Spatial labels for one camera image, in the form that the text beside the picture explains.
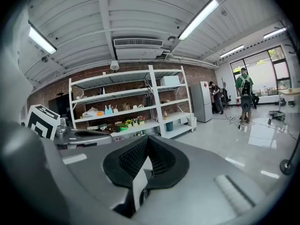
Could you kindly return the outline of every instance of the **white metal shelving unit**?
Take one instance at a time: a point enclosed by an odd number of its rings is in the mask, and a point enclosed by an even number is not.
[[[135,133],[135,132],[138,132],[141,130],[159,127],[160,134],[162,137],[171,138],[171,137],[177,136],[183,132],[186,132],[188,130],[193,131],[190,126],[183,125],[183,124],[175,125],[173,128],[173,131],[171,131],[171,132],[168,132],[165,129],[166,123],[175,121],[175,120],[179,120],[184,117],[191,117],[191,114],[192,114],[191,102],[190,102],[190,97],[189,97],[189,92],[188,92],[188,85],[187,85],[183,67],[181,66],[181,69],[160,69],[160,70],[154,70],[152,65],[148,65],[148,67],[149,67],[148,70],[128,71],[128,72],[106,74],[106,75],[100,75],[100,76],[95,76],[95,77],[91,77],[91,78],[86,78],[86,79],[79,80],[76,82],[72,82],[72,79],[70,78],[69,79],[69,101],[70,101],[70,108],[72,108],[71,109],[71,117],[73,120],[73,127],[76,128],[76,123],[78,123],[78,122],[88,122],[91,120],[99,120],[99,119],[108,118],[108,117],[114,117],[114,116],[129,114],[129,113],[136,113],[136,112],[140,112],[140,111],[150,110],[151,111],[151,119],[145,121],[144,125],[139,125],[136,127],[129,127],[125,131],[121,131],[119,133],[111,133],[111,135],[112,136],[121,136],[121,135],[125,135],[125,134]],[[180,84],[157,86],[157,84],[156,84],[157,79],[161,79],[164,76],[177,75],[179,73],[183,74],[183,78],[182,78]],[[150,87],[150,91],[154,95],[154,99],[155,99],[155,104],[153,106],[142,107],[142,108],[138,108],[138,109],[131,109],[131,110],[127,110],[127,111],[120,111],[117,113],[107,114],[107,115],[102,115],[102,116],[87,117],[87,118],[81,118],[81,119],[76,119],[76,120],[74,119],[74,109],[79,104],[83,104],[84,111],[86,111],[86,109],[85,109],[86,104],[92,104],[92,103],[107,101],[107,100],[111,100],[111,99],[146,94],[148,91],[148,88],[112,92],[112,93],[106,93],[103,95],[92,96],[92,97],[84,97],[85,90],[104,87],[104,86],[108,86],[108,85],[114,85],[114,84],[120,84],[120,83],[130,83],[130,82],[137,82],[137,81],[145,81],[145,85],[148,85]],[[77,99],[77,100],[72,100],[72,87],[73,86],[76,86],[76,87],[82,89],[82,97],[83,98]],[[182,87],[186,87],[186,89],[187,89],[187,98],[177,99],[178,90]],[[162,104],[159,100],[158,93],[162,92],[162,91],[170,91],[170,90],[175,91],[176,100]],[[180,109],[179,104],[182,102],[188,102],[190,112],[183,112]],[[168,119],[164,120],[162,111],[161,111],[161,107],[172,105],[172,104],[178,105],[178,112],[168,114]],[[157,110],[157,118],[156,119],[154,118],[153,109]]]

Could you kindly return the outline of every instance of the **glossy white floor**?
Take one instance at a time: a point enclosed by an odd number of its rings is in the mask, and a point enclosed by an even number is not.
[[[202,149],[215,152],[232,162],[244,171],[250,178],[268,194],[274,186],[280,186],[286,180],[279,169],[283,159],[288,159],[296,144],[294,138],[300,131],[300,115],[298,107],[282,107],[286,113],[285,124],[276,120],[272,125],[283,127],[279,129],[269,126],[268,111],[278,110],[275,105],[259,105],[252,109],[252,122],[242,126],[239,131],[240,107],[225,110],[225,114],[214,114],[207,123],[197,122],[197,130],[187,132],[174,139]],[[235,117],[229,125],[227,117]]]

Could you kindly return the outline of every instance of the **window frame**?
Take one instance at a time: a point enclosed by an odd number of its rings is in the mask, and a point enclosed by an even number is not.
[[[270,58],[270,61],[271,61],[271,63],[272,63],[273,71],[274,71],[274,74],[275,74],[275,79],[276,79],[276,90],[277,90],[276,94],[271,94],[270,96],[274,96],[274,95],[278,95],[278,94],[279,94],[279,93],[278,93],[278,82],[280,82],[280,81],[290,80],[290,87],[292,87],[291,74],[290,74],[290,69],[289,69],[289,67],[288,67],[288,65],[287,65],[286,57],[283,58],[283,59],[279,59],[279,60],[276,60],[276,61],[272,61],[272,58],[271,58],[271,56],[270,56],[270,54],[269,54],[269,50],[272,50],[272,49],[275,49],[275,48],[278,48],[278,47],[280,47],[280,48],[281,48],[281,51],[283,52],[283,49],[282,49],[281,45],[278,45],[278,46],[269,48],[269,49],[267,49],[267,50],[264,50],[264,51],[261,51],[261,52],[252,54],[252,55],[247,56],[247,57],[244,57],[244,58],[242,58],[242,59],[236,60],[236,61],[234,61],[234,62],[230,62],[229,64],[230,64],[230,68],[231,68],[231,71],[232,71],[232,74],[233,74],[234,84],[236,84],[236,78],[235,78],[235,76],[236,76],[237,74],[240,74],[240,72],[235,72],[235,73],[233,72],[233,68],[232,68],[232,66],[231,66],[233,63],[242,60],[243,63],[244,63],[245,69],[246,69],[246,71],[247,71],[247,74],[248,74],[248,69],[247,69],[247,66],[246,66],[246,64],[245,64],[245,59],[247,59],[247,58],[249,58],[249,57],[253,57],[253,56],[258,55],[258,54],[260,54],[260,53],[267,52],[267,53],[268,53],[268,56],[269,56],[269,58]],[[288,77],[285,77],[285,78],[277,79],[277,74],[276,74],[276,70],[275,70],[274,65],[275,65],[275,64],[278,64],[278,63],[281,63],[281,62],[285,62],[285,63],[286,63],[286,68],[287,68],[287,72],[288,72],[289,76],[288,76]]]

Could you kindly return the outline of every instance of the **window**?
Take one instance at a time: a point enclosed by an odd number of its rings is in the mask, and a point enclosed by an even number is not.
[[[252,90],[257,96],[278,94],[278,90],[291,88],[290,73],[281,47],[241,59],[230,64],[235,80],[246,68],[253,81]]]

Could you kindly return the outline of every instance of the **refrigerator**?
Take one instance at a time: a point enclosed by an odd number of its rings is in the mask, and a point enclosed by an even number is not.
[[[200,82],[190,86],[194,114],[199,122],[212,119],[210,89],[208,82]]]

